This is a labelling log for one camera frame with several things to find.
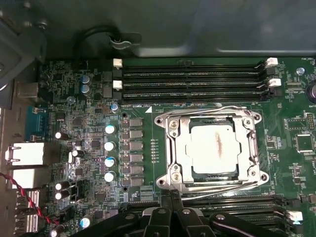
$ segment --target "capacitor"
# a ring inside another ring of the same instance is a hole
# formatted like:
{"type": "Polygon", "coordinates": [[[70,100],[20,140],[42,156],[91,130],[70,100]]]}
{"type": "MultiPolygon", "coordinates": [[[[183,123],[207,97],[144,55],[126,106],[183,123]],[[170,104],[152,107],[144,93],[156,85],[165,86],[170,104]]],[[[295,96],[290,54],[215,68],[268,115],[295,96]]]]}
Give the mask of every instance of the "capacitor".
{"type": "Polygon", "coordinates": [[[115,131],[116,131],[116,129],[115,129],[115,127],[113,125],[107,125],[105,127],[105,132],[107,134],[113,134],[113,133],[115,133],[115,131]]]}
{"type": "Polygon", "coordinates": [[[104,160],[104,164],[106,167],[112,167],[116,164],[116,159],[114,157],[107,157],[105,160],[104,160]]]}
{"type": "Polygon", "coordinates": [[[73,157],[82,158],[82,157],[84,157],[84,151],[82,151],[82,150],[74,150],[72,152],[72,155],[73,155],[73,157]]]}
{"type": "Polygon", "coordinates": [[[68,164],[73,164],[75,162],[75,159],[73,157],[73,153],[69,152],[68,153],[68,164]]]}
{"type": "Polygon", "coordinates": [[[69,181],[63,181],[63,182],[60,182],[58,184],[55,185],[55,189],[56,190],[63,190],[63,189],[67,189],[70,187],[70,182],[69,181]]]}
{"type": "Polygon", "coordinates": [[[111,104],[111,111],[114,114],[117,114],[119,112],[119,105],[116,102],[111,104]]]}
{"type": "Polygon", "coordinates": [[[70,195],[70,192],[68,190],[62,190],[55,194],[55,198],[56,200],[61,200],[68,197],[69,195],[70,195]]]}
{"type": "Polygon", "coordinates": [[[84,217],[80,220],[80,226],[82,228],[88,228],[92,223],[92,217],[90,215],[84,215],[84,217]]]}
{"type": "Polygon", "coordinates": [[[69,139],[69,136],[67,133],[64,133],[64,132],[56,132],[55,138],[58,140],[67,141],[69,139]]]}
{"type": "Polygon", "coordinates": [[[91,85],[91,80],[90,77],[88,77],[87,75],[83,75],[80,79],[82,84],[87,84],[87,85],[91,85]]]}
{"type": "Polygon", "coordinates": [[[80,91],[83,93],[84,96],[89,96],[92,93],[92,90],[90,89],[90,87],[86,84],[81,86],[80,91]]]}
{"type": "Polygon", "coordinates": [[[65,226],[58,225],[50,232],[50,236],[51,237],[58,237],[64,231],[65,231],[65,226]]]}
{"type": "Polygon", "coordinates": [[[106,142],[104,144],[104,149],[107,151],[107,152],[110,152],[110,151],[113,151],[115,149],[116,145],[114,142],[106,142]]]}
{"type": "Polygon", "coordinates": [[[117,177],[117,174],[115,174],[114,171],[109,171],[108,173],[106,173],[104,175],[104,180],[108,183],[112,182],[113,180],[115,180],[115,178],[117,177]]]}

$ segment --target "red and black wire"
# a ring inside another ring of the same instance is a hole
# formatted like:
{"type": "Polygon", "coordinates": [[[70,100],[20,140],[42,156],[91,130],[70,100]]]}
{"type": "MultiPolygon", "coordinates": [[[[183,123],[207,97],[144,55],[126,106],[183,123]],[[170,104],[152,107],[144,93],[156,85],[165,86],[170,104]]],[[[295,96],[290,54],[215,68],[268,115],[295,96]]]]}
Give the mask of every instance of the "red and black wire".
{"type": "Polygon", "coordinates": [[[28,196],[27,192],[10,175],[3,174],[0,172],[0,176],[5,178],[6,180],[9,180],[13,185],[16,186],[16,188],[20,191],[21,195],[26,198],[26,200],[29,202],[30,206],[36,211],[36,213],[39,217],[45,219],[50,224],[55,224],[55,225],[59,224],[59,222],[57,220],[52,220],[48,216],[44,216],[41,209],[35,205],[33,200],[28,196]]]}

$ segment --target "cpu socket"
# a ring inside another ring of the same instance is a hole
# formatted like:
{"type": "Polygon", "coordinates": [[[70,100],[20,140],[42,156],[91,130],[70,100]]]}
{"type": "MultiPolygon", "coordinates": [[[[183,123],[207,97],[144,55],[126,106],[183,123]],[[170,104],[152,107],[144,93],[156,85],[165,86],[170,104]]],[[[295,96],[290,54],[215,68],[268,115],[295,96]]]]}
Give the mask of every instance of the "cpu socket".
{"type": "Polygon", "coordinates": [[[255,124],[246,107],[173,110],[155,118],[165,129],[166,174],[162,189],[184,194],[251,189],[269,180],[260,170],[255,124]]]}

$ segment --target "black cable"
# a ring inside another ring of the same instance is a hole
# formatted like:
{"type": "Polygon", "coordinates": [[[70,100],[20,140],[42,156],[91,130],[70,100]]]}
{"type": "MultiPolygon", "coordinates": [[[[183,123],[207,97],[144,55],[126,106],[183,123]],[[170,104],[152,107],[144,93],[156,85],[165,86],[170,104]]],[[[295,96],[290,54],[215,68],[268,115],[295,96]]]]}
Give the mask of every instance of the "black cable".
{"type": "Polygon", "coordinates": [[[82,43],[90,36],[98,34],[98,33],[107,33],[107,36],[110,37],[111,40],[120,40],[120,32],[116,27],[113,26],[94,26],[87,30],[82,31],[76,39],[76,42],[73,47],[73,59],[74,59],[74,67],[78,66],[78,62],[80,60],[80,49],[82,43]]]}

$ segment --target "chip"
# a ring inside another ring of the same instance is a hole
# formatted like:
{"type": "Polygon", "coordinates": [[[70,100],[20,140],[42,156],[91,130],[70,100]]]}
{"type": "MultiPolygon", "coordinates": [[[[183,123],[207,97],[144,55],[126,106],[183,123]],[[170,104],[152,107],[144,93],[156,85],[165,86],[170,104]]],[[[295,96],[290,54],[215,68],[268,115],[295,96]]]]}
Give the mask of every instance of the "chip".
{"type": "Polygon", "coordinates": [[[61,73],[57,73],[53,77],[54,80],[63,80],[63,75],[61,73]]]}
{"type": "Polygon", "coordinates": [[[82,126],[82,118],[74,118],[73,126],[82,126]]]}
{"type": "Polygon", "coordinates": [[[98,220],[98,219],[102,219],[103,218],[103,211],[95,211],[94,212],[94,219],[98,220]]]}
{"type": "Polygon", "coordinates": [[[122,161],[123,162],[129,162],[129,155],[123,155],[122,156],[122,161]]]}
{"type": "Polygon", "coordinates": [[[112,87],[103,87],[103,98],[112,98],[112,87]]]}
{"type": "Polygon", "coordinates": [[[296,146],[298,153],[313,152],[314,145],[310,134],[296,135],[296,146]]]}
{"type": "Polygon", "coordinates": [[[107,81],[107,82],[111,82],[112,81],[112,72],[111,71],[103,72],[102,80],[107,81]]]}
{"type": "Polygon", "coordinates": [[[101,81],[101,74],[97,74],[93,76],[94,81],[101,81]]]}
{"type": "Polygon", "coordinates": [[[129,151],[129,144],[122,144],[121,148],[123,151],[129,151]]]}
{"type": "Polygon", "coordinates": [[[78,175],[83,175],[83,169],[75,169],[75,175],[78,176],[78,175]]]}
{"type": "Polygon", "coordinates": [[[122,122],[122,127],[123,127],[123,128],[128,128],[128,127],[129,127],[129,121],[128,121],[128,120],[124,120],[124,121],[122,122]]]}
{"type": "Polygon", "coordinates": [[[143,131],[141,130],[133,130],[129,132],[130,138],[142,138],[143,137],[143,131]]]}
{"type": "Polygon", "coordinates": [[[122,139],[129,139],[129,133],[128,132],[122,133],[122,139]]]}
{"type": "Polygon", "coordinates": [[[308,202],[315,204],[316,203],[316,195],[315,194],[309,194],[308,195],[308,202]]]}
{"type": "Polygon", "coordinates": [[[142,174],[144,171],[143,166],[131,166],[130,174],[142,174]]]}
{"type": "Polygon", "coordinates": [[[131,154],[130,155],[130,161],[131,162],[142,162],[143,161],[143,155],[142,154],[131,154]]]}
{"type": "Polygon", "coordinates": [[[103,202],[106,197],[107,197],[106,193],[95,194],[95,199],[99,202],[103,202]]]}
{"type": "Polygon", "coordinates": [[[101,114],[102,113],[102,109],[101,108],[94,109],[94,113],[95,114],[101,114]]]}
{"type": "Polygon", "coordinates": [[[122,180],[122,185],[123,186],[129,186],[130,185],[130,179],[123,179],[122,180]]]}
{"type": "Polygon", "coordinates": [[[143,149],[143,143],[142,142],[131,142],[130,143],[130,150],[131,151],[139,151],[143,149]]]}
{"type": "Polygon", "coordinates": [[[143,120],[141,118],[133,118],[129,121],[131,127],[141,127],[143,120]]]}
{"type": "Polygon", "coordinates": [[[143,185],[144,185],[144,179],[142,177],[135,177],[131,179],[132,187],[143,186],[143,185]]]}
{"type": "Polygon", "coordinates": [[[101,100],[102,99],[102,96],[100,93],[95,93],[94,94],[94,100],[101,100]]]}
{"type": "Polygon", "coordinates": [[[91,148],[101,148],[101,143],[99,140],[93,140],[91,142],[91,148]]]}
{"type": "Polygon", "coordinates": [[[122,174],[129,174],[129,168],[122,168],[122,174]]]}
{"type": "Polygon", "coordinates": [[[56,113],[56,120],[57,121],[65,121],[65,119],[66,119],[65,112],[57,112],[56,113]]]}

